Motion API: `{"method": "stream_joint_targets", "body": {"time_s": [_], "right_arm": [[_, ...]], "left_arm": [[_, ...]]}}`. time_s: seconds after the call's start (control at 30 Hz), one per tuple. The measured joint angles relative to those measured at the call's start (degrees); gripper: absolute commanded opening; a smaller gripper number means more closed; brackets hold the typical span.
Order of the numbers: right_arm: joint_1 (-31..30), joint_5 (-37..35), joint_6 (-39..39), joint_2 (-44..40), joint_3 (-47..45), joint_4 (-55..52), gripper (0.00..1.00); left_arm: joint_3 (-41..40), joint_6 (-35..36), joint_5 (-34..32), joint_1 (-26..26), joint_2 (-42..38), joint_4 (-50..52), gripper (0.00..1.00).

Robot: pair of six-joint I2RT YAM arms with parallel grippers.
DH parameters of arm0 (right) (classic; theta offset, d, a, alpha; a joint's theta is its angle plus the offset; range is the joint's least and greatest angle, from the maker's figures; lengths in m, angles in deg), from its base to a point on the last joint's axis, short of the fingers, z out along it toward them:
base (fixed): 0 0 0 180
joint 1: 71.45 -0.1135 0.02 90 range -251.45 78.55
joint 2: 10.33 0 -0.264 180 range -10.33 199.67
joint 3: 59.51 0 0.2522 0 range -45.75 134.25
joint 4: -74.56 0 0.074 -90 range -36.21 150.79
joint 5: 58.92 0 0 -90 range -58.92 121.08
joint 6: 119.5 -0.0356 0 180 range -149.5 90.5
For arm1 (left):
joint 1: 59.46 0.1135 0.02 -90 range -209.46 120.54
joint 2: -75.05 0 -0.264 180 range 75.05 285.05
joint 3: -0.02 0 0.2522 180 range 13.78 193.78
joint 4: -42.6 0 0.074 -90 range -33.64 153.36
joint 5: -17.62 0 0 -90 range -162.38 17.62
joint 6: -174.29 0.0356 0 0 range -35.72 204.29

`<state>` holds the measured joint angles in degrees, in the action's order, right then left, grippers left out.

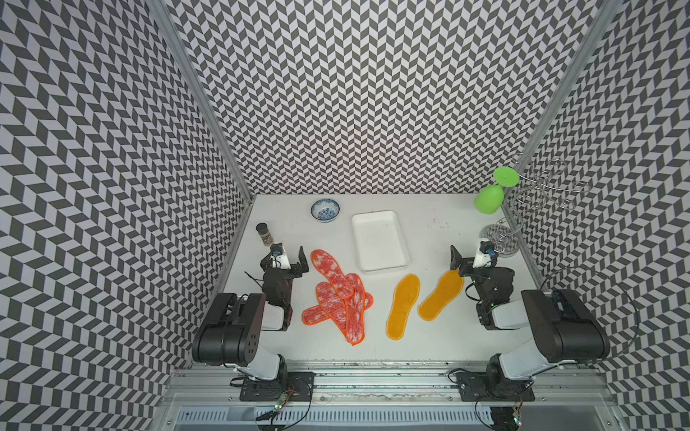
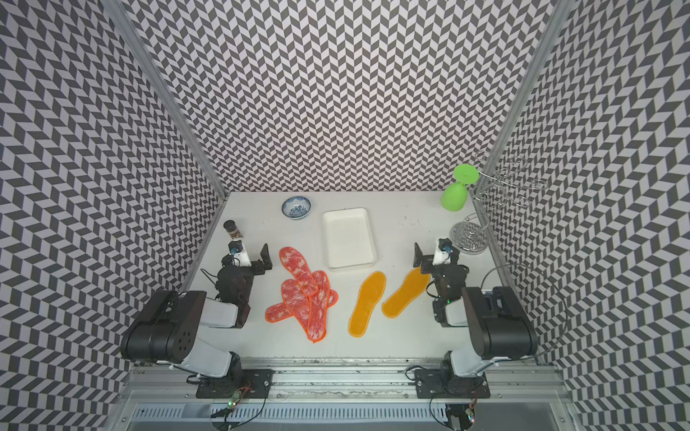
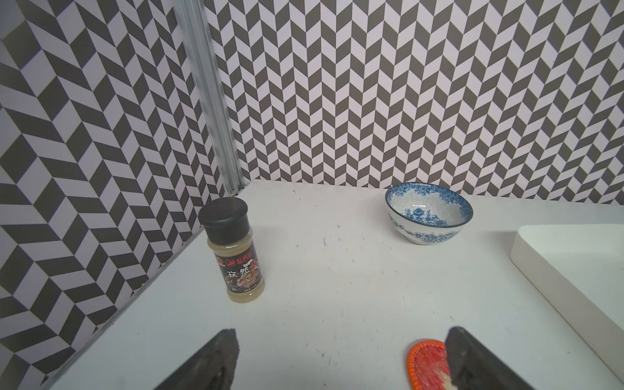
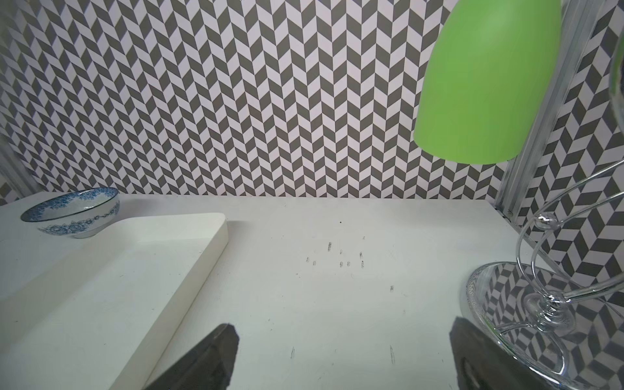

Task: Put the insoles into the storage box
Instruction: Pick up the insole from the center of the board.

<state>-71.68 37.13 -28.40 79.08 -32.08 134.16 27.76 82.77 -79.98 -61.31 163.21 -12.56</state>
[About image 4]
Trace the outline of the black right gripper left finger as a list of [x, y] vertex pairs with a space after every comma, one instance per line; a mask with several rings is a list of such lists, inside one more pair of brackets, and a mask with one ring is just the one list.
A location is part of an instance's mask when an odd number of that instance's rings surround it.
[[226, 389], [231, 382], [240, 338], [222, 323], [146, 389]]

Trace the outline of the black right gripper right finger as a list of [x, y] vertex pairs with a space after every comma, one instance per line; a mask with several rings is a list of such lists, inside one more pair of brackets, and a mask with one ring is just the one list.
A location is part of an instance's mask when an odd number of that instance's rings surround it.
[[449, 339], [461, 390], [552, 388], [466, 318], [455, 318]]

